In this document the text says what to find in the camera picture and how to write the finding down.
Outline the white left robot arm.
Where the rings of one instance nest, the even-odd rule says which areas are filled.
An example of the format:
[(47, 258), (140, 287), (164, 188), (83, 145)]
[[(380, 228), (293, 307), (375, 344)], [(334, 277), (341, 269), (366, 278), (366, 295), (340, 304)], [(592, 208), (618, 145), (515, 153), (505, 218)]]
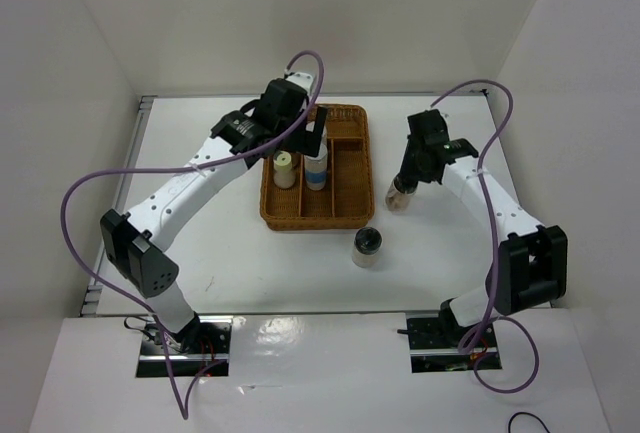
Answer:
[(163, 340), (193, 353), (212, 341), (177, 284), (178, 265), (166, 252), (182, 228), (226, 185), (280, 149), (309, 154), (321, 137), (301, 114), (312, 104), (310, 73), (288, 71), (256, 100), (225, 114), (187, 164), (161, 188), (125, 213), (106, 212), (100, 227), (107, 258), (152, 308)]

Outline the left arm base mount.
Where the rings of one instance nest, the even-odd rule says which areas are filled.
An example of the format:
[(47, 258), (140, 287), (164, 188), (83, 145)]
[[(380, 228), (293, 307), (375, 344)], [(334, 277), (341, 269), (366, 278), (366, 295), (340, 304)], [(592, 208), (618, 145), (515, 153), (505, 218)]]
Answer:
[[(175, 377), (193, 377), (203, 373), (205, 377), (226, 377), (229, 374), (229, 353), (232, 337), (231, 316), (201, 316), (201, 331), (196, 339), (175, 340), (165, 335)], [(167, 378), (162, 335), (150, 317), (128, 316), (123, 326), (140, 333), (136, 377)]]

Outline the yellow cap spice bottle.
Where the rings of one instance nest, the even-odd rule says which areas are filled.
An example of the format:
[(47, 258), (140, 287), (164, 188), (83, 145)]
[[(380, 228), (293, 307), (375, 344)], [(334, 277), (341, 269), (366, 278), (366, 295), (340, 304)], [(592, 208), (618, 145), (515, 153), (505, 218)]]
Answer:
[(280, 189), (289, 189), (295, 183), (293, 159), (290, 153), (280, 151), (273, 158), (273, 181)]

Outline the black cap clear bottle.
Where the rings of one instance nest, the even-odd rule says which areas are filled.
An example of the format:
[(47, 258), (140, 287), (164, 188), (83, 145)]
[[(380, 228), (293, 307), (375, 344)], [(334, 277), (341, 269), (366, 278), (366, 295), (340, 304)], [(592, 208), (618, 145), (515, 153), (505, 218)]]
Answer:
[(416, 182), (409, 182), (397, 175), (391, 182), (385, 196), (385, 204), (391, 212), (405, 211), (417, 190)]
[(352, 261), (361, 268), (372, 267), (379, 255), (382, 246), (382, 235), (374, 227), (359, 229), (354, 237), (352, 249)]

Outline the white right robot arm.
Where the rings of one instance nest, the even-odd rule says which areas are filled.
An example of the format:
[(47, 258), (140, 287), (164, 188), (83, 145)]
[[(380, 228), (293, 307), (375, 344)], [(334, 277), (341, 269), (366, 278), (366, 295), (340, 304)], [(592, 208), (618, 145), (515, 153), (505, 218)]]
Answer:
[(568, 238), (527, 213), (484, 164), (484, 151), (453, 139), (437, 109), (407, 119), (409, 134), (400, 171), (389, 189), (411, 198), (418, 184), (447, 188), (490, 233), (492, 261), (483, 286), (444, 301), (438, 334), (463, 344), (476, 325), (551, 302), (567, 288)]

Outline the silver lid blue label jar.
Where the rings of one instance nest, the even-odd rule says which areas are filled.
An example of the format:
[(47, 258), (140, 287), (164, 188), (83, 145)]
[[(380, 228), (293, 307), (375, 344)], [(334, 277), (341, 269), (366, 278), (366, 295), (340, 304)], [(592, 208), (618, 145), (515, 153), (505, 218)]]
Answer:
[(327, 127), (323, 126), (322, 132), (316, 132), (315, 121), (306, 124), (306, 133), (304, 135), (305, 152), (304, 156), (310, 159), (321, 159), (328, 155), (327, 148)]

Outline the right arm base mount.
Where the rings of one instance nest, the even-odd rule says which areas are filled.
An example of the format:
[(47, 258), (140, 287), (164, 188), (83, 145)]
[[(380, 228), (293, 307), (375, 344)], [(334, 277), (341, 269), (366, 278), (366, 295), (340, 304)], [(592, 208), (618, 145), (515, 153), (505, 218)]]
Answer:
[(406, 317), (406, 324), (396, 330), (409, 347), (411, 372), (449, 373), (502, 368), (494, 330), (488, 327), (471, 353), (461, 354), (458, 340), (445, 337), (435, 315), (416, 314)]

